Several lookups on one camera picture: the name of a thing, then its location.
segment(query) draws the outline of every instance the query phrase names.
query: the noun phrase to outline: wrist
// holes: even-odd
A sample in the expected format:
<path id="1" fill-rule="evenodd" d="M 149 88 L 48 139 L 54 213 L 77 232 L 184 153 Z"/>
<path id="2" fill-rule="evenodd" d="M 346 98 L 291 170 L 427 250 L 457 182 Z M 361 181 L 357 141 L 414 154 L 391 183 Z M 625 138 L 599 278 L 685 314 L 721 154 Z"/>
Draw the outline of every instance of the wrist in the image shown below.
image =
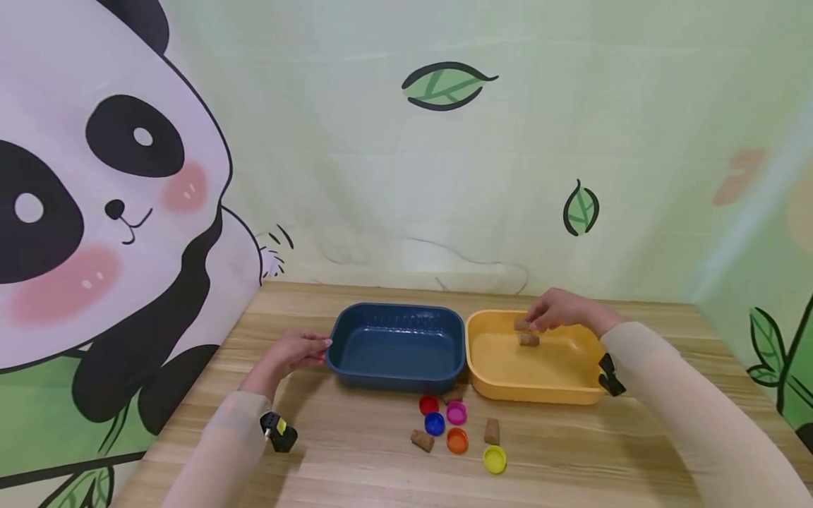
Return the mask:
<path id="1" fill-rule="evenodd" d="M 601 304 L 597 304 L 597 307 L 591 310 L 586 317 L 585 325 L 597 338 L 601 339 L 611 329 L 626 321 L 628 321 L 628 319 L 621 314 Z"/>
<path id="2" fill-rule="evenodd" d="M 274 402 L 274 395 L 280 386 L 282 377 L 278 369 L 263 372 L 254 368 L 246 375 L 238 390 L 263 395 L 271 403 Z"/>

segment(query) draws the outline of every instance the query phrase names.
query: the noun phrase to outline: blue bottle cap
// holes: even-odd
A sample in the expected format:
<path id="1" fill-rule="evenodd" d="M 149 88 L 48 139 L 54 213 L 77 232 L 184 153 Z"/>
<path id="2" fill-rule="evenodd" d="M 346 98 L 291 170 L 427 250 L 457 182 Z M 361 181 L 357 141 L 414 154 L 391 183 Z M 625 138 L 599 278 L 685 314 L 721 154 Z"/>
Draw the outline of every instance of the blue bottle cap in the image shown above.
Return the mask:
<path id="1" fill-rule="evenodd" d="M 443 421 L 443 415 L 438 412 L 427 413 L 424 418 L 424 428 L 426 433 L 432 436 L 440 436 L 446 430 L 446 422 Z"/>

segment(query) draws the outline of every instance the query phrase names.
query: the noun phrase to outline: panda eye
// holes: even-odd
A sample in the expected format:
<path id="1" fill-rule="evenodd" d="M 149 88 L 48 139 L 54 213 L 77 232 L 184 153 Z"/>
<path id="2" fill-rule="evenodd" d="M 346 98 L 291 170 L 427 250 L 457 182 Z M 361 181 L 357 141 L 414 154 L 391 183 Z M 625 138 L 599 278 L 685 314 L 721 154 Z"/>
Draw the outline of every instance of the panda eye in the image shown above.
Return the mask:
<path id="1" fill-rule="evenodd" d="M 58 267 L 84 231 L 79 207 L 48 165 L 0 140 L 0 284 Z"/>
<path id="2" fill-rule="evenodd" d="M 129 95 L 101 101 L 88 119 L 85 137 L 99 160 L 129 175 L 163 178 L 184 165 L 184 144 L 172 122 Z"/>

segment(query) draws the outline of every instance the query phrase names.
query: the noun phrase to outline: blue plastic tray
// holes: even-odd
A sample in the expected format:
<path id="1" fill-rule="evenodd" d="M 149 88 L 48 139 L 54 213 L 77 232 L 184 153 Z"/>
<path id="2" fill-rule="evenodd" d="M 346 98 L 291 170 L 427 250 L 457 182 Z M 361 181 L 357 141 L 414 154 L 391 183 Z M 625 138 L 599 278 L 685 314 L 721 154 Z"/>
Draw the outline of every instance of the blue plastic tray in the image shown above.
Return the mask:
<path id="1" fill-rule="evenodd" d="M 358 303 L 331 338 L 327 364 L 354 388 L 444 393 L 466 364 L 463 320 L 444 307 Z"/>

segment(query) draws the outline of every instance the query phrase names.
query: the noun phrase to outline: panda face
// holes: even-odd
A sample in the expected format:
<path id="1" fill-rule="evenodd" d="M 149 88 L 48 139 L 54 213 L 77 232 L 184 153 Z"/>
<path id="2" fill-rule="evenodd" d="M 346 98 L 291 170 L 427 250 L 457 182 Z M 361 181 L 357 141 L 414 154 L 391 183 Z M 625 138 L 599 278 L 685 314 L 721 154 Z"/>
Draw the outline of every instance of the panda face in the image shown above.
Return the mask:
<path id="1" fill-rule="evenodd" d="M 160 295 L 231 164 L 195 92 L 98 2 L 0 7 L 0 47 L 20 48 L 0 54 L 3 370 Z"/>

